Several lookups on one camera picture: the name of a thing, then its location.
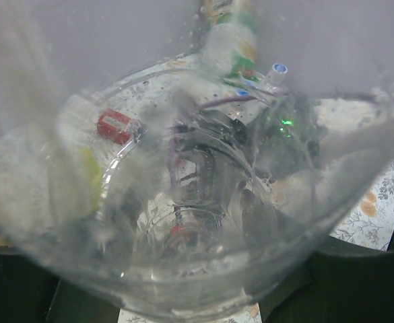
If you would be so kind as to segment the blue white bottle cap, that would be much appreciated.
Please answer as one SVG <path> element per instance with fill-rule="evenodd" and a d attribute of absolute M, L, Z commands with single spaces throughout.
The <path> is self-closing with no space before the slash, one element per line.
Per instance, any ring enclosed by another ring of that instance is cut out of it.
<path fill-rule="evenodd" d="M 284 64 L 282 64 L 282 63 L 275 63 L 275 64 L 272 66 L 272 69 L 273 69 L 277 74 L 280 74 L 280 75 L 284 75 L 284 74 L 286 74 L 286 73 L 288 72 L 288 68 L 287 68 Z"/>
<path fill-rule="evenodd" d="M 246 91 L 245 89 L 237 88 L 236 95 L 237 96 L 249 96 L 249 92 Z"/>

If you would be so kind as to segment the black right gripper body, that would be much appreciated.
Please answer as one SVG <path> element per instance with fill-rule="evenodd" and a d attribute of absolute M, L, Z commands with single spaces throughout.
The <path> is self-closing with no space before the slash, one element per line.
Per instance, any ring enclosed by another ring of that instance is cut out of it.
<path fill-rule="evenodd" d="M 234 199 L 270 205 L 267 184 L 318 158 L 317 127 L 286 112 L 232 118 L 203 110 L 173 131 L 169 174 L 176 209 L 226 208 Z"/>

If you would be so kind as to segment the clear plastic bottle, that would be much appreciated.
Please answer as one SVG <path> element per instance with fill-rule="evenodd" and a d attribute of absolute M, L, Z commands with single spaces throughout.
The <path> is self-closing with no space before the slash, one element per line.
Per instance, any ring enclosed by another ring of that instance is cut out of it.
<path fill-rule="evenodd" d="M 264 89 L 270 92 L 279 92 L 282 90 L 282 83 L 286 77 L 286 74 L 277 74 L 271 67 L 267 75 L 263 79 Z"/>
<path fill-rule="evenodd" d="M 394 1 L 0 1 L 0 234 L 126 310 L 255 302 L 394 159 Z"/>

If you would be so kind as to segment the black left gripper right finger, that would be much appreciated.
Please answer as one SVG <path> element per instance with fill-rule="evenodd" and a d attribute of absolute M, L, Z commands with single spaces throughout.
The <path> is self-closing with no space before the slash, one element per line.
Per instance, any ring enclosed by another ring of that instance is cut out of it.
<path fill-rule="evenodd" d="M 263 322 L 394 322 L 394 250 L 328 238 L 259 308 Z"/>

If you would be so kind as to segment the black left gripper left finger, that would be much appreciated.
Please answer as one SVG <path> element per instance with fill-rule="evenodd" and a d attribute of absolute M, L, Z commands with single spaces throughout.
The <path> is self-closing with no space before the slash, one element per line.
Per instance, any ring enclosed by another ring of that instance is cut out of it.
<path fill-rule="evenodd" d="M 0 322 L 117 322 L 118 307 L 0 247 Z"/>

